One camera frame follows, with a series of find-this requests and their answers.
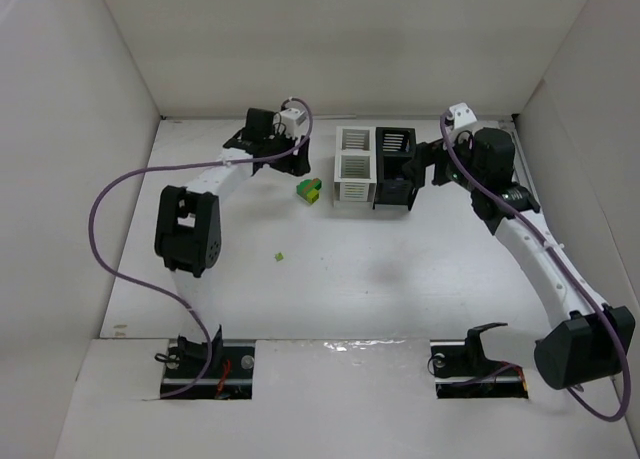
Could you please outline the green rounded brick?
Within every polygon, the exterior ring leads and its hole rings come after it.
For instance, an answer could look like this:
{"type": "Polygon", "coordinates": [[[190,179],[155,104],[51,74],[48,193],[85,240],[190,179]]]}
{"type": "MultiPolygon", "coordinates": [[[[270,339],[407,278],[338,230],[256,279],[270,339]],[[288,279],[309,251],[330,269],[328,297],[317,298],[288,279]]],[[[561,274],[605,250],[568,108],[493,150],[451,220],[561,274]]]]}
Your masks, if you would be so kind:
{"type": "Polygon", "coordinates": [[[305,196],[313,189],[320,190],[322,187],[322,181],[318,178],[302,180],[296,186],[296,193],[300,196],[305,196]]]}

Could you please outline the green rectangular lego brick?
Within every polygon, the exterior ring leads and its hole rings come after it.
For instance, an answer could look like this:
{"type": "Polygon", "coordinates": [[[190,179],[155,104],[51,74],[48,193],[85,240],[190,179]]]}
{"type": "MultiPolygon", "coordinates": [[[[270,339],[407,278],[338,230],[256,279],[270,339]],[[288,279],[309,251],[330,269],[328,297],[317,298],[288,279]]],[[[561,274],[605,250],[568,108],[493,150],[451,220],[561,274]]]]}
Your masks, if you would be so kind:
{"type": "Polygon", "coordinates": [[[320,187],[311,183],[306,185],[301,184],[296,188],[296,193],[308,204],[313,204],[319,199],[320,187]]]}

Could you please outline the lime square lego brick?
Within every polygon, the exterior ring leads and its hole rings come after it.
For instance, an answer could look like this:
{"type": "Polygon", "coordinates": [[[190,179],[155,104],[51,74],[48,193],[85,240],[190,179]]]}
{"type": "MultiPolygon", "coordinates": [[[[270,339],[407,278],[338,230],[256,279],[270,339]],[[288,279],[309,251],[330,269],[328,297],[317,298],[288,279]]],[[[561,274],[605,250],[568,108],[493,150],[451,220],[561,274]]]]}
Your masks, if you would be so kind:
{"type": "Polygon", "coordinates": [[[314,204],[320,197],[320,193],[318,190],[313,189],[305,195],[305,201],[312,205],[314,204]]]}

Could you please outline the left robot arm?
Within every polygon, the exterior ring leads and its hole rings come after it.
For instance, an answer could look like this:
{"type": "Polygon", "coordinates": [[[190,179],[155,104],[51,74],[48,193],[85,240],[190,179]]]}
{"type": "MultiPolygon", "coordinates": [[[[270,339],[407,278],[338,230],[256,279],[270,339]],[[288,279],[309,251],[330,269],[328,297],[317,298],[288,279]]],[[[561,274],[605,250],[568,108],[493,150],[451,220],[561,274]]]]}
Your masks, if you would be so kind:
{"type": "Polygon", "coordinates": [[[308,150],[313,120],[309,108],[289,99],[278,111],[250,108],[244,126],[222,146],[220,166],[207,167],[182,187],[160,195],[154,249],[172,273],[177,295],[207,331],[184,324],[167,362],[202,363],[207,349],[221,355],[221,324],[213,311],[213,266],[222,252],[222,203],[267,165],[295,177],[310,172],[308,150]]]}

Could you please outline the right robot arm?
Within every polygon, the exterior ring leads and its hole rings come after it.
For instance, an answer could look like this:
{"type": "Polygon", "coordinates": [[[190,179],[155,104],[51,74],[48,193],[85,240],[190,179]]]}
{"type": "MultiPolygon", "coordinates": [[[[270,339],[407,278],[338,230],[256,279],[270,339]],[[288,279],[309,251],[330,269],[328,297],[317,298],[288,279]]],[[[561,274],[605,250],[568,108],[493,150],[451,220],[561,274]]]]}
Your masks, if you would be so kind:
{"type": "Polygon", "coordinates": [[[433,184],[466,189],[475,214],[519,264],[550,324],[534,347],[535,366],[548,386],[566,389],[614,375],[629,386],[634,316],[625,306],[610,306],[570,263],[535,197],[516,181],[514,159],[507,132],[482,128],[417,144],[403,170],[417,186],[432,167],[433,184]]]}

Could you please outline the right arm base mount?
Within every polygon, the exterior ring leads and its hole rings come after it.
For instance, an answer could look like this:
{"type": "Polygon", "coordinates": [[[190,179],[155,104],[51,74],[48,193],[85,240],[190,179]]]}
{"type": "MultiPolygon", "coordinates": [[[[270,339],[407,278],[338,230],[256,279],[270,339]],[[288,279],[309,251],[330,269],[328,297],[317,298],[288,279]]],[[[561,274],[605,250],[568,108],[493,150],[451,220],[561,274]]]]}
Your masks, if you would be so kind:
{"type": "Polygon", "coordinates": [[[489,359],[481,334],[507,323],[492,322],[467,330],[463,339],[435,339],[429,342],[427,370],[434,378],[436,398],[525,399],[528,388],[521,366],[489,359]]]}

